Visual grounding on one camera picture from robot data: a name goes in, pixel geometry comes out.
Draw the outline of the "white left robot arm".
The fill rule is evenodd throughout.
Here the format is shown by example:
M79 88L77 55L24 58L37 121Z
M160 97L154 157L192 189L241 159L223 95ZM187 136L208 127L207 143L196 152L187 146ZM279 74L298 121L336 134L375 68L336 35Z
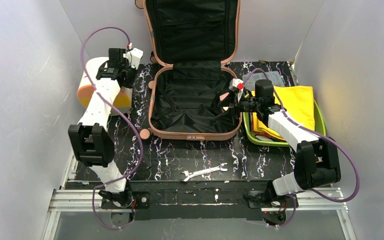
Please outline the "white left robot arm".
M126 190L127 174L117 167L115 144L108 134L108 119L121 117L132 106L133 83L144 52L138 48L109 48L107 57L83 61L83 76L77 91L85 112L68 128L77 161L93 170L107 193Z

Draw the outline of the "white printed garment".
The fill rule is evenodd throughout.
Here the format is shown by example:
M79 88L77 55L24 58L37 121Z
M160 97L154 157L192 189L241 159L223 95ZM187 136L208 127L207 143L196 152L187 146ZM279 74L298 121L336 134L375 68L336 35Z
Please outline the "white printed garment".
M267 137L264 135L255 135L254 137L257 140L263 141L263 142L279 142L279 139L277 139L277 138Z

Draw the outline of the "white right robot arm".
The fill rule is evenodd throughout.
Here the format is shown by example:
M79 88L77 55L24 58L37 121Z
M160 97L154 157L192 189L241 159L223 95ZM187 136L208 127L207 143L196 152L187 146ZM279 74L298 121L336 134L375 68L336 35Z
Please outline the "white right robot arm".
M256 113L257 119L277 132L295 152L293 172L267 184L266 200L337 183L341 179L335 142L295 122L270 80L257 80L255 95L250 97L243 96L245 82L241 79L233 78L228 88L228 93L222 94L217 104L224 109L222 116L235 120L240 113Z

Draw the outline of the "cream cylindrical drum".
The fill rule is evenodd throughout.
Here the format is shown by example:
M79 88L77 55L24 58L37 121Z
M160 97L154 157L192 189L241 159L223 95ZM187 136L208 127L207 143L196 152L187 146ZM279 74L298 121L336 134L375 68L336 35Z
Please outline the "cream cylindrical drum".
M108 57L95 57L87 61L86 69L94 82L96 81L99 67L108 60ZM84 109L88 107L93 92L94 88L86 76L86 73L83 72L76 95ZM132 109L132 95L132 88L121 87L113 105L123 114L129 113Z

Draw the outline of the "pink hard-shell suitcase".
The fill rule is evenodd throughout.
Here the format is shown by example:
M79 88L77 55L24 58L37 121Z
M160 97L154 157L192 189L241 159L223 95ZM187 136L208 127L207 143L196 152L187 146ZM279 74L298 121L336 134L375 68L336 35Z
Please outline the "pink hard-shell suitcase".
M224 141L237 127L217 127L217 95L236 74L238 0L144 0L153 55L160 65L149 83L149 126L142 139Z

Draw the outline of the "yellow snack packet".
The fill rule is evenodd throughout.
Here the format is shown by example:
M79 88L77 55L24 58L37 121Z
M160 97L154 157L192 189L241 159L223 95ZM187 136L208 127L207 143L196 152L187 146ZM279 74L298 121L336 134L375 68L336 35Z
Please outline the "yellow snack packet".
M275 102L278 104L279 100L283 104L288 114L299 124L304 127L315 130L314 118L314 95L311 86L287 86L279 87L274 86L276 91ZM279 142L285 140L276 131L267 127L270 132L271 138L279 139Z

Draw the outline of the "green plastic tray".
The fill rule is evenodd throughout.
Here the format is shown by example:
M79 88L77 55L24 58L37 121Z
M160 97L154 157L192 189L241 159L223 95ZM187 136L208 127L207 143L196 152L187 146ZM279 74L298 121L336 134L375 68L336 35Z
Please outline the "green plastic tray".
M319 108L318 103L314 100L314 121L315 121L315 131L327 135L326 126L324 117ZM246 132L246 136L251 143L257 146L268 146L268 147L280 147L280 148L289 148L290 145L286 142L281 141L266 141L259 140L256 138L256 135L252 132L252 121L250 120L250 114L247 112L242 113L242 122L244 124L244 131Z

